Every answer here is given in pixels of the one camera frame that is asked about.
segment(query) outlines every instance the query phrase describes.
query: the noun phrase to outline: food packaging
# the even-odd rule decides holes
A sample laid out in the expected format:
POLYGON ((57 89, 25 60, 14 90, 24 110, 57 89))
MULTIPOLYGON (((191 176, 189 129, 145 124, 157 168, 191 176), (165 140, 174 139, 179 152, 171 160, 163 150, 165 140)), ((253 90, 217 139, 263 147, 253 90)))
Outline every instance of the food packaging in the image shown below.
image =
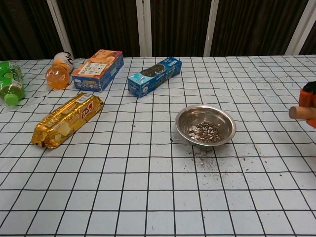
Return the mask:
POLYGON ((178 75, 182 62, 169 57, 128 78, 128 91, 138 98, 155 90, 164 81, 178 75))
POLYGON ((73 72, 75 87, 102 92, 123 65, 122 52, 100 49, 73 72))
POLYGON ((36 125, 31 143, 40 147, 58 147, 102 107, 103 102, 98 96, 79 93, 36 125))

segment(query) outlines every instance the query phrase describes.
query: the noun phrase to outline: bottle label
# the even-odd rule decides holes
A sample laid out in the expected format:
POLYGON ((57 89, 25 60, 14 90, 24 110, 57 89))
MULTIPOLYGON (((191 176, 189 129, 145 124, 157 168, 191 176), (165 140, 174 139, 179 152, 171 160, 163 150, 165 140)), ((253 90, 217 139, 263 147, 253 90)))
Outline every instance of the bottle label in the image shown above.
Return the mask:
POLYGON ((17 66, 16 64, 14 64, 14 63, 9 62, 9 68, 10 68, 11 70, 15 70, 15 71, 17 71, 17 72, 21 72, 20 67, 17 66))
POLYGON ((74 68, 74 59, 68 52, 57 53, 53 60, 53 66, 61 66, 68 73, 74 68))
POLYGON ((17 80, 12 80, 12 85, 22 89, 22 84, 17 80))

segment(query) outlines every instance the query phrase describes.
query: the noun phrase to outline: biscuit box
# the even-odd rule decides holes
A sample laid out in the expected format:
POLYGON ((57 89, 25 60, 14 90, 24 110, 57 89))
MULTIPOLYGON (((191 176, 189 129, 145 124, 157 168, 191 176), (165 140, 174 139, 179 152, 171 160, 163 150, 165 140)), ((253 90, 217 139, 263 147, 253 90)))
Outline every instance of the biscuit box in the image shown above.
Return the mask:
POLYGON ((138 98, 155 90, 163 82, 181 71, 182 62, 168 57, 160 63, 128 78, 128 91, 138 98))
POLYGON ((122 52, 100 49, 73 72, 75 87, 102 92, 123 65, 122 52))

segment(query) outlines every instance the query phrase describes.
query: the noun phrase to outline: metal bowl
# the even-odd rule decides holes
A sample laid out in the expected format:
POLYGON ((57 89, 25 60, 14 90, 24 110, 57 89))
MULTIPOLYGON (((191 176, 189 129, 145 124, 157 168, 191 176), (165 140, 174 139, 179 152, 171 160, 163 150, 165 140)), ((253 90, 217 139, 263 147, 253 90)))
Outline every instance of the metal bowl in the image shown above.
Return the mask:
POLYGON ((207 105, 192 105, 182 109, 177 114, 176 127, 178 132, 192 145, 200 145, 204 148, 223 145, 229 142, 236 133, 236 124, 231 116, 220 109, 207 105), (223 130, 224 139, 216 143, 205 143, 192 139, 188 135, 189 129, 204 121, 219 124, 223 130))

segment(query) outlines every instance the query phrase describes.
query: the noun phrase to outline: brush handle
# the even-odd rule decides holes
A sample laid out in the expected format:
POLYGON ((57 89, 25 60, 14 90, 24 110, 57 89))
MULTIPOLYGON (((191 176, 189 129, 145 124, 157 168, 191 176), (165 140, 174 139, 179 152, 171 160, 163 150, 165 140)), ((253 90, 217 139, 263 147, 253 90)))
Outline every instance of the brush handle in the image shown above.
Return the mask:
POLYGON ((289 112, 291 119, 316 119, 316 108, 313 107, 291 107, 289 112))

